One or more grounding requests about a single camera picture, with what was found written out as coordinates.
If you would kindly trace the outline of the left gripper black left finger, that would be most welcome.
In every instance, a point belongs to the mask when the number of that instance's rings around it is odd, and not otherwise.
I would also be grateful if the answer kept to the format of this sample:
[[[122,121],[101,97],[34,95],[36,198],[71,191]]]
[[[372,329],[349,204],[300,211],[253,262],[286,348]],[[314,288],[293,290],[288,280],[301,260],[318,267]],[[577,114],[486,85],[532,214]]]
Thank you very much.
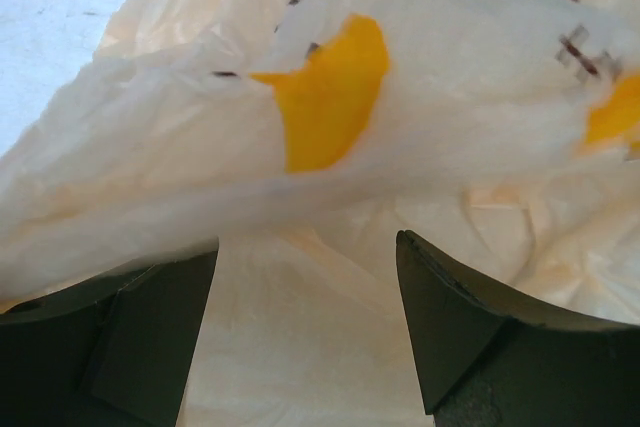
[[[216,260],[94,277],[3,313],[2,425],[176,425]]]

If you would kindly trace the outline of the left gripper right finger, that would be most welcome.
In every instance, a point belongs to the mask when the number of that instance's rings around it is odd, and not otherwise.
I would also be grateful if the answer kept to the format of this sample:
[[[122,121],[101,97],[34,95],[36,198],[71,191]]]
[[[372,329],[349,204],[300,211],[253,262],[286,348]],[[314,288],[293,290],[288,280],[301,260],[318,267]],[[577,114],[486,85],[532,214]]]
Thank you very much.
[[[425,412],[438,426],[635,426],[639,329],[526,295],[411,231],[396,266]]]

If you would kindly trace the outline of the orange translucent plastic bag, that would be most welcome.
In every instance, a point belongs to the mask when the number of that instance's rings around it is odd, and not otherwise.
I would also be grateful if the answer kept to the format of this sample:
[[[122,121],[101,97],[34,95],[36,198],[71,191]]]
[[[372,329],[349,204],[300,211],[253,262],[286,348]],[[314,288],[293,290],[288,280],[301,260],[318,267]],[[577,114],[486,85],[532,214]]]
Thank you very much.
[[[395,234],[639,320],[639,0],[127,0],[1,159],[1,298],[218,250],[183,426],[423,426]]]

